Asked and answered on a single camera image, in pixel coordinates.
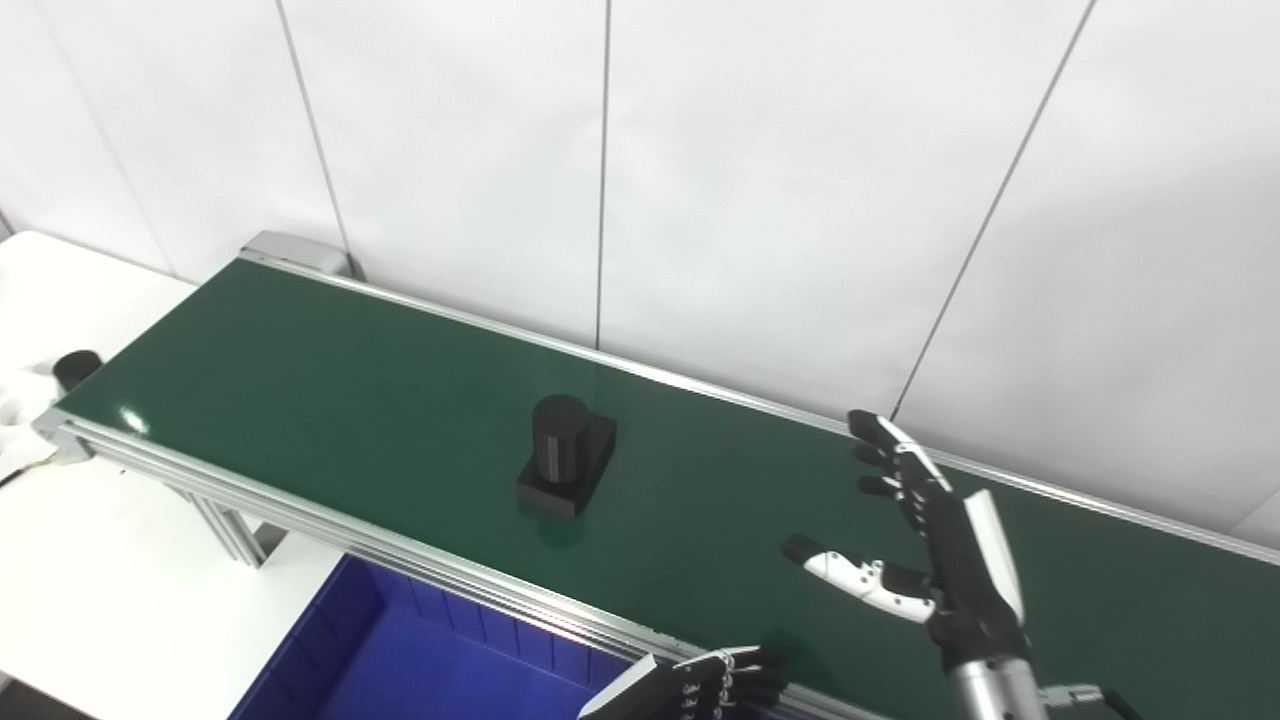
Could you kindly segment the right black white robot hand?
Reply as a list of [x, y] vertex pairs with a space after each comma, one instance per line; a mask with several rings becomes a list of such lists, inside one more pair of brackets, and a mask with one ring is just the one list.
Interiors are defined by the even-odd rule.
[[923, 541], [928, 571], [845, 555], [792, 534], [782, 555], [861, 602], [922, 624], [950, 673], [969, 662], [1030, 660], [1016, 566], [989, 492], [961, 498], [924, 448], [890, 419], [847, 414], [856, 457], [878, 473], [858, 488], [888, 498]]

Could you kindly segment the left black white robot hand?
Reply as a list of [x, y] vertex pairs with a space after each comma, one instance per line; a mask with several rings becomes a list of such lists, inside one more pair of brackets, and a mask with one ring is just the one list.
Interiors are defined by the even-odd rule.
[[713, 650], [680, 662], [648, 653], [598, 691], [579, 719], [756, 719], [788, 679], [759, 644]]

